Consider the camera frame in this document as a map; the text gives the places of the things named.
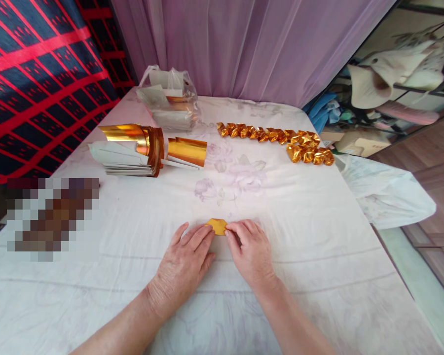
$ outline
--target string of gold ingots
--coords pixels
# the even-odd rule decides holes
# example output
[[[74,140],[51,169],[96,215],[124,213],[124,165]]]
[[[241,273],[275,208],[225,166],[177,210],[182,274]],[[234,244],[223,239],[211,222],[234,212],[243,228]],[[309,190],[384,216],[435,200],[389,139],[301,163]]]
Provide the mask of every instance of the string of gold ingots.
[[[240,138],[250,138],[259,142],[278,142],[285,144],[286,151],[293,163],[300,161],[304,163],[313,163],[314,165],[332,165],[334,156],[330,149],[319,147],[321,140],[314,132],[281,130],[274,128],[247,126],[243,123],[217,123],[217,130],[221,137],[231,136]]]

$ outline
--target wooden floor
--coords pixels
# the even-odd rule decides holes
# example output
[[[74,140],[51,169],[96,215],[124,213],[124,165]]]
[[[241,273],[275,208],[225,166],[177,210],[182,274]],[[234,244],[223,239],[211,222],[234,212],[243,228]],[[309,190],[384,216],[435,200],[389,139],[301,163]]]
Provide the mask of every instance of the wooden floor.
[[[412,172],[436,202],[433,216],[403,230],[444,285],[444,120],[370,158]]]

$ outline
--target clear plastic bag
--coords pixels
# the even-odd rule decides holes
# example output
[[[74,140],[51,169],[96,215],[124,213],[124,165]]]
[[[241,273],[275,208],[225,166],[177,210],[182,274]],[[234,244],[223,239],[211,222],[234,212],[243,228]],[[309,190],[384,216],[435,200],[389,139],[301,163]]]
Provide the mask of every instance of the clear plastic bag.
[[[149,66],[140,81],[137,96],[163,129],[190,131],[199,119],[197,93],[187,71],[174,68],[162,71],[159,66]]]

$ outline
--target left hand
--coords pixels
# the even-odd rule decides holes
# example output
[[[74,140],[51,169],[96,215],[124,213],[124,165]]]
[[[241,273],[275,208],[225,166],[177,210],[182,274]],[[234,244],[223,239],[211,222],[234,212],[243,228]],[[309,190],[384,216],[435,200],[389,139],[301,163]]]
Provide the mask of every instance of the left hand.
[[[147,286],[153,310],[166,321],[196,291],[216,255],[208,253],[215,232],[200,224],[183,235],[189,223],[175,232],[168,250]]]

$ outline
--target white cloth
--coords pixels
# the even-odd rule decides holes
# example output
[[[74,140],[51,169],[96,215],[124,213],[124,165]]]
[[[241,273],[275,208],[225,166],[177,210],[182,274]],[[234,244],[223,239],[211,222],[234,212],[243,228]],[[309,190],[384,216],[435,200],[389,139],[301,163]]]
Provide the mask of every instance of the white cloth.
[[[284,145],[223,139],[216,130],[216,122],[234,122],[312,131],[309,118],[287,105],[209,97],[199,104],[202,122],[177,135],[208,142],[203,171],[107,176],[83,143],[55,172],[100,179],[97,261],[14,262],[5,247],[13,236],[0,233],[0,354],[71,351],[147,284],[179,225],[210,218],[261,224],[277,275],[339,354],[442,353],[335,166],[293,164]],[[101,124],[148,120],[132,90]],[[96,129],[86,142],[103,139]],[[280,354],[225,237],[211,249],[209,273],[148,352]]]

